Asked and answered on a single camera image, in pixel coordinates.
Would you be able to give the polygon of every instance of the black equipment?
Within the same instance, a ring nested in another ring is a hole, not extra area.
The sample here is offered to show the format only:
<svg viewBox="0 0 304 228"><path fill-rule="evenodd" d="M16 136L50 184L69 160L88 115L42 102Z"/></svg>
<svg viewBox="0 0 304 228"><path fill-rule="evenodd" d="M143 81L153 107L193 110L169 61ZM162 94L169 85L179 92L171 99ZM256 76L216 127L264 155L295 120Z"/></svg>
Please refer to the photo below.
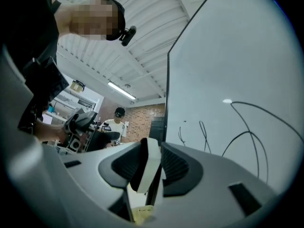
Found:
<svg viewBox="0 0 304 228"><path fill-rule="evenodd" d="M35 122L42 116L45 106L68 87L68 82L59 72L52 57L41 63L33 58L24 66L21 73L34 97L22 116L19 129L33 133Z"/></svg>
<svg viewBox="0 0 304 228"><path fill-rule="evenodd" d="M67 139L63 147L74 152L90 152L104 149L112 140L118 139L120 136L118 132L97 131L98 126L94 124L96 115L95 112L87 112L71 116L64 125Z"/></svg>
<svg viewBox="0 0 304 228"><path fill-rule="evenodd" d="M125 29L122 36L119 38L119 40L122 42L122 45L126 47L131 39L136 34L136 26L131 26L129 30Z"/></svg>

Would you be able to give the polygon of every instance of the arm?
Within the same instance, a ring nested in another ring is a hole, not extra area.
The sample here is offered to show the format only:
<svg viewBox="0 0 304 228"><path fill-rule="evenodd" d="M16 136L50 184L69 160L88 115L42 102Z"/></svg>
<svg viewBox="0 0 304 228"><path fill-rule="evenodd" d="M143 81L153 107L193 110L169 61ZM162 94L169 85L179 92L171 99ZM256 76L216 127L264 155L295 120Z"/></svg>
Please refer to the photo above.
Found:
<svg viewBox="0 0 304 228"><path fill-rule="evenodd" d="M63 125L45 124L39 119L37 119L35 135L40 142L60 140L63 143L67 135L62 128Z"/></svg>

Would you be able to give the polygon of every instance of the camera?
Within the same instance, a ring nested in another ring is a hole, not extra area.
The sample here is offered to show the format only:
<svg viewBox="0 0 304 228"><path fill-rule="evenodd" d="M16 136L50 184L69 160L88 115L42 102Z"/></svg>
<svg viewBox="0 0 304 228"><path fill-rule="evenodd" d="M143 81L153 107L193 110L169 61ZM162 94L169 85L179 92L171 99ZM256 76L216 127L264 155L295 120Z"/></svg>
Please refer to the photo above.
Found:
<svg viewBox="0 0 304 228"><path fill-rule="evenodd" d="M119 38L119 40L122 42L122 45L126 47L131 39L136 34L136 26L131 26L129 30L125 29L122 36Z"/></svg>

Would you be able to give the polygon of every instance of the white t-shirt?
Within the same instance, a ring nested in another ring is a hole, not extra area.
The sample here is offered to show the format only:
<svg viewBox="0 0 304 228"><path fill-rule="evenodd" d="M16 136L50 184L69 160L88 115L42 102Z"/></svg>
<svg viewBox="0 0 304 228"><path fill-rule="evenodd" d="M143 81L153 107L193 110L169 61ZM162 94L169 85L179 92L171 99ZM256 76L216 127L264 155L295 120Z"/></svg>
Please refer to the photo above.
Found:
<svg viewBox="0 0 304 228"><path fill-rule="evenodd" d="M109 119L109 120L104 121L100 127L104 126L105 123L109 124L109 127L111 128L111 132L120 133L119 142L120 142L121 136L125 137L127 135L127 127L124 125L124 123L120 122L119 124L117 124L116 122L114 122L114 119Z"/></svg>

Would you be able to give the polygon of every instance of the black baseball cap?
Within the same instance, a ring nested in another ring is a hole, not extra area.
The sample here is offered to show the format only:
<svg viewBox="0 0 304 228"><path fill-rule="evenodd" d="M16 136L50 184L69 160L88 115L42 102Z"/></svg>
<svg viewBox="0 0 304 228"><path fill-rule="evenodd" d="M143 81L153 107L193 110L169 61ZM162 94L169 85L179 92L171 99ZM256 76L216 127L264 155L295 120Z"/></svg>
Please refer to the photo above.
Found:
<svg viewBox="0 0 304 228"><path fill-rule="evenodd" d="M115 3L118 7L118 29L113 30L112 35L106 35L107 40L117 40L124 32L125 19L124 19L124 7L116 0L108 0Z"/></svg>
<svg viewBox="0 0 304 228"><path fill-rule="evenodd" d="M116 117L122 117L122 116L124 116L124 114L125 114L125 110L122 107L118 107L115 110L115 116Z"/></svg>

